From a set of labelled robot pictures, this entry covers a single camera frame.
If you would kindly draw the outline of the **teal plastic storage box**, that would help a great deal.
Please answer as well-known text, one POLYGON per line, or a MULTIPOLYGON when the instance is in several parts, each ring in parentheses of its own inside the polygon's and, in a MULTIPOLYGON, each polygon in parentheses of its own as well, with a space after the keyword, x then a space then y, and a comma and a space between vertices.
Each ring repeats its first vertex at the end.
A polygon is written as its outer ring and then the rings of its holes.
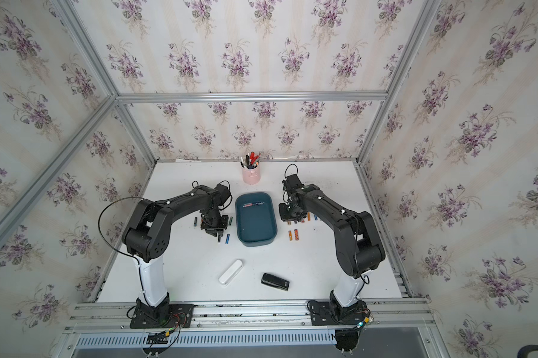
POLYGON ((236 200, 237 236, 246 247, 271 244, 277 236, 277 224, 273 201, 266 192, 251 192, 236 200), (243 207, 246 203, 264 202, 255 207, 243 207))

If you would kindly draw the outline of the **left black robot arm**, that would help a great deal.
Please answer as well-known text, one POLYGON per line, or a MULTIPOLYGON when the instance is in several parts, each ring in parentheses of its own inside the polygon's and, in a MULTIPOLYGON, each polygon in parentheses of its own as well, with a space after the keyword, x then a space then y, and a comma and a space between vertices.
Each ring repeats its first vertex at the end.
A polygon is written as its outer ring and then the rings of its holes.
POLYGON ((221 211, 232 199, 229 183, 225 180, 213 188, 197 185, 173 198, 140 199, 124 229, 122 243, 127 254, 133 257, 139 273, 141 304, 155 310, 169 303, 162 255, 169 246, 173 224, 198 212, 200 229, 220 237, 229 224, 229 216, 221 211))

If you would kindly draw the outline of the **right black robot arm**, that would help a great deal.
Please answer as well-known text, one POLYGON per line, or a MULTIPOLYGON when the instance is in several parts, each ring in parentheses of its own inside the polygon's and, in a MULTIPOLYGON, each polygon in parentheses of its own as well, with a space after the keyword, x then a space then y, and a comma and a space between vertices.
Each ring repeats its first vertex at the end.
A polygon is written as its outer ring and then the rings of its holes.
POLYGON ((330 295, 330 306, 348 309, 359 301, 365 274, 378 268, 386 253, 373 216, 341 206, 314 184, 303 184, 298 175, 282 181, 284 202, 279 217, 284 222, 301 221, 315 214, 332 231, 337 261, 345 273, 330 295))

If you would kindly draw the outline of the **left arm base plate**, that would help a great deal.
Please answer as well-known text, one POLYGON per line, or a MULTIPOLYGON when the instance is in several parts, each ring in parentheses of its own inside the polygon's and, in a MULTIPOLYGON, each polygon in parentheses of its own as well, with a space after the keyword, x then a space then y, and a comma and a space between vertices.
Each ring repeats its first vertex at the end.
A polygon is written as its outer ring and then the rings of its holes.
POLYGON ((194 313, 194 304, 168 304, 149 307, 137 304, 130 319, 130 329, 189 328, 194 313))

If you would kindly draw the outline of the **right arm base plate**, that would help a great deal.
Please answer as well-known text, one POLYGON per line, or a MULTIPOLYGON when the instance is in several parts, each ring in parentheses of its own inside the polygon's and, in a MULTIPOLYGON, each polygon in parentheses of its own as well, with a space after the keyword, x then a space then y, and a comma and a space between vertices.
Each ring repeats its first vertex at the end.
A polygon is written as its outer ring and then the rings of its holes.
POLYGON ((362 300, 349 307, 342 307, 336 301, 315 301, 306 303, 312 326, 351 326, 361 328, 371 321, 371 311, 362 300))

